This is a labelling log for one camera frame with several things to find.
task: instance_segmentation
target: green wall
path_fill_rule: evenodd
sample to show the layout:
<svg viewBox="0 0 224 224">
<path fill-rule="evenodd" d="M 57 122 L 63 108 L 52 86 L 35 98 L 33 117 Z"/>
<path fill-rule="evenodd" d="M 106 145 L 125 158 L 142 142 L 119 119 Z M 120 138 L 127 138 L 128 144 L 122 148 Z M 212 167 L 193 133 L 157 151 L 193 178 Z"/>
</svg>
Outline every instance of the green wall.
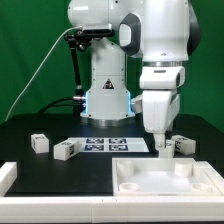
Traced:
<svg viewBox="0 0 224 224">
<path fill-rule="evenodd" d="M 0 122 L 55 40 L 71 27 L 68 3 L 69 0 L 0 0 Z M 202 41 L 186 63 L 187 81 L 180 90 L 181 113 L 200 115 L 224 132 L 224 1 L 193 0 L 193 5 Z M 89 51 L 79 54 L 85 90 L 91 80 L 89 61 Z M 135 96 L 141 92 L 141 60 L 131 58 L 128 64 L 128 89 Z M 74 93 L 70 52 L 61 41 L 13 115 L 36 113 L 49 102 Z"/>
</svg>

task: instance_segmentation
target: white tray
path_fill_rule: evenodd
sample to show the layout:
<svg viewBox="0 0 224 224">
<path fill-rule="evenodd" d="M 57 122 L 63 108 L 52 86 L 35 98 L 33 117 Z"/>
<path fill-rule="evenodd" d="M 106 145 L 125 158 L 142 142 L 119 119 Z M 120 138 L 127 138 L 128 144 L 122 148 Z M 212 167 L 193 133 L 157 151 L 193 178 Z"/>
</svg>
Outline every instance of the white tray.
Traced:
<svg viewBox="0 0 224 224">
<path fill-rule="evenodd" d="M 180 172 L 184 174 L 185 164 L 191 166 L 190 175 L 180 177 L 175 170 L 183 169 Z M 224 191 L 217 183 L 218 176 L 221 181 L 207 162 L 193 159 L 113 159 L 115 196 L 219 196 Z"/>
</svg>

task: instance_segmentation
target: black tabletop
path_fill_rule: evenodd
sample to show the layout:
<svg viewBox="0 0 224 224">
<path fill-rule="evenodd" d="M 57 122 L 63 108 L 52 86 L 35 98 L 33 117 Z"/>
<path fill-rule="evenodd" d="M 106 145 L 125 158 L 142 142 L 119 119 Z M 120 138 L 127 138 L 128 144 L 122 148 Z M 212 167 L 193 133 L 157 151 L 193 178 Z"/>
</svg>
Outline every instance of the black tabletop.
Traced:
<svg viewBox="0 0 224 224">
<path fill-rule="evenodd" d="M 50 152 L 35 154 L 31 135 L 45 134 Z M 196 140 L 196 153 L 191 157 L 208 161 L 224 176 L 224 134 L 201 117 L 179 115 L 171 135 Z M 6 196 L 112 196 L 113 157 L 158 157 L 152 134 L 144 131 L 141 118 L 121 127 L 91 126 L 80 118 L 65 114 L 17 115 L 0 126 L 0 166 L 4 161 L 17 161 L 18 178 Z M 69 137 L 138 137 L 144 138 L 148 153 L 79 153 L 67 161 L 53 159 L 53 146 Z"/>
</svg>

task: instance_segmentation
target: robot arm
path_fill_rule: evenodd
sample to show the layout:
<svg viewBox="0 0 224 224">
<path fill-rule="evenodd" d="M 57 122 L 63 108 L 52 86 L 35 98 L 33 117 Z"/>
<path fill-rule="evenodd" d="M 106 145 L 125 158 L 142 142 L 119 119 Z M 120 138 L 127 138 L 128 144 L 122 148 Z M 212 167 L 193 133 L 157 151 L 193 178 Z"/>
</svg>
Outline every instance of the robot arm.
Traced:
<svg viewBox="0 0 224 224">
<path fill-rule="evenodd" d="M 200 34 L 193 35 L 196 44 L 189 41 L 192 30 L 199 31 L 191 1 L 72 0 L 68 14 L 72 25 L 87 27 L 90 33 L 91 29 L 103 31 L 99 27 L 119 30 L 121 49 L 143 58 L 143 94 L 138 99 L 142 100 L 144 127 L 154 134 L 156 149 L 164 149 L 165 132 L 179 112 L 177 88 L 185 81 L 182 63 L 200 39 Z"/>
<path fill-rule="evenodd" d="M 154 134 L 155 148 L 163 150 L 165 132 L 180 108 L 177 88 L 185 81 L 182 62 L 188 60 L 200 40 L 191 2 L 143 0 L 123 19 L 119 31 L 121 48 L 129 56 L 143 58 L 140 100 L 144 127 Z M 191 39 L 194 35 L 195 44 L 189 41 L 190 35 Z"/>
</svg>

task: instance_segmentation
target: white cube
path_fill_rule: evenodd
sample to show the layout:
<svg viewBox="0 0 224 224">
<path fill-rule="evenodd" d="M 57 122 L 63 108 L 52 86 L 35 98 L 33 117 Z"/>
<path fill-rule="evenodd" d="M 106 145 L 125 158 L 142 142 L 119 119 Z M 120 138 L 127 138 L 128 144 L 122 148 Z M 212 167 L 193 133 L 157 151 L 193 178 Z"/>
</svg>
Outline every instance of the white cube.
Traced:
<svg viewBox="0 0 224 224">
<path fill-rule="evenodd" d="M 63 141 L 54 146 L 54 159 L 66 161 L 78 154 L 81 146 L 82 143 L 78 140 L 75 142 L 68 140 Z"/>
<path fill-rule="evenodd" d="M 49 140 L 44 134 L 31 135 L 31 145 L 36 153 L 49 152 Z"/>
<path fill-rule="evenodd" d="M 196 148 L 196 141 L 186 138 L 181 135 L 172 136 L 172 140 L 175 141 L 175 150 L 184 155 L 194 154 Z"/>
<path fill-rule="evenodd" d="M 166 140 L 166 148 L 159 151 L 159 158 L 170 159 L 174 157 L 175 141 Z"/>
</svg>

